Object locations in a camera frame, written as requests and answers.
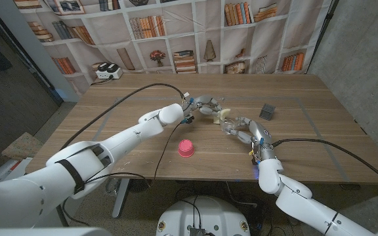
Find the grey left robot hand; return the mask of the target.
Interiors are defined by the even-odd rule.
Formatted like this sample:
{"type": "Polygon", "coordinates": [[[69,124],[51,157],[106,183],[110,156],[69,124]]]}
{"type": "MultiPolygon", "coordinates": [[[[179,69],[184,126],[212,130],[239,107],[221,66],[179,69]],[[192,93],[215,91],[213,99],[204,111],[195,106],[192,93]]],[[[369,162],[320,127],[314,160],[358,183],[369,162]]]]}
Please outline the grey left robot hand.
{"type": "Polygon", "coordinates": [[[219,124],[220,113],[222,111],[221,105],[211,95],[185,98],[182,103],[182,109],[185,119],[192,117],[192,112],[198,109],[204,115],[211,115],[214,124],[219,124]]]}

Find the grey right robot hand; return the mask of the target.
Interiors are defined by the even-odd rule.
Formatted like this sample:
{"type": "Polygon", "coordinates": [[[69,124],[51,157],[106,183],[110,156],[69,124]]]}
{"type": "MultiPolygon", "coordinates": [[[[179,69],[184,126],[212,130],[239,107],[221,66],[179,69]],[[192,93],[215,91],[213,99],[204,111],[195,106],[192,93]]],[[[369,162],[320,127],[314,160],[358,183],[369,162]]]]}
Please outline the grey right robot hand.
{"type": "Polygon", "coordinates": [[[225,134],[236,136],[241,142],[251,146],[256,160],[275,159],[270,133],[258,122],[246,117],[225,118],[220,121],[225,134]]]}

